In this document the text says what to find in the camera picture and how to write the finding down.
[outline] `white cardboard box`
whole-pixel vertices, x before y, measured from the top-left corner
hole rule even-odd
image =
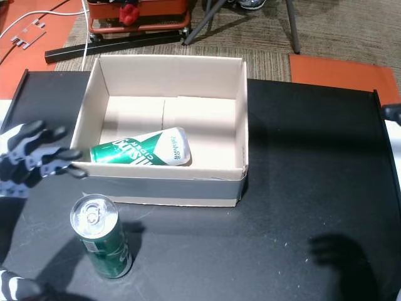
[[[99,164],[85,156],[75,162],[91,175],[85,192],[123,203],[235,206],[248,168],[246,83],[246,63],[240,58],[101,56],[89,78],[71,148],[87,151],[182,127],[192,164]]]

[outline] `green soda can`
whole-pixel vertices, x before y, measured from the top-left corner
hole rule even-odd
[[[190,150],[180,127],[126,138],[90,149],[93,163],[178,166],[189,162]]]
[[[71,210],[70,221],[101,276],[119,278],[128,273],[132,255],[110,199],[100,194],[79,199]]]

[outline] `orange floor tile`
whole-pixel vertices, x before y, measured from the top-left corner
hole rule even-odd
[[[305,55],[290,55],[289,61],[294,83],[362,91],[376,89],[382,105],[401,102],[390,68]]]
[[[61,2],[63,0],[13,0],[9,4],[4,23],[0,24],[3,27],[0,31],[2,32],[14,20],[27,12],[49,10]],[[80,10],[82,10],[80,0],[70,0],[56,9],[57,12],[61,13],[75,13]],[[12,46],[10,39],[40,16],[41,14],[34,14],[24,18],[0,39],[0,58]],[[44,27],[46,33],[26,50],[15,48],[0,65],[0,99],[10,99],[13,97],[19,80],[26,68],[31,71],[51,71],[55,69],[55,64],[47,65],[44,61],[44,52],[63,47],[75,19],[76,16],[47,15],[40,20],[46,23]]]

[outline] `brown carpet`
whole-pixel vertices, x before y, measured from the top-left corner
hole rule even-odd
[[[192,3],[193,26],[204,15],[201,1]],[[401,88],[400,0],[295,0],[294,5],[302,54],[388,66]],[[80,16],[66,46],[84,41],[85,19]],[[223,8],[208,32],[203,30],[190,46],[173,43],[119,53],[238,56],[247,61],[250,78],[290,81],[286,4],[267,0],[251,12]],[[88,57],[86,70],[94,59]],[[61,62],[56,69],[79,70],[80,61]]]

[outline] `metal bracket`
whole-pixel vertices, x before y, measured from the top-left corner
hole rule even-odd
[[[16,42],[17,46],[25,44],[23,46],[23,50],[25,50],[46,33],[46,31],[42,29],[44,26],[44,23],[39,23],[39,19],[36,19],[24,28],[20,34],[14,36],[11,41],[13,43]]]

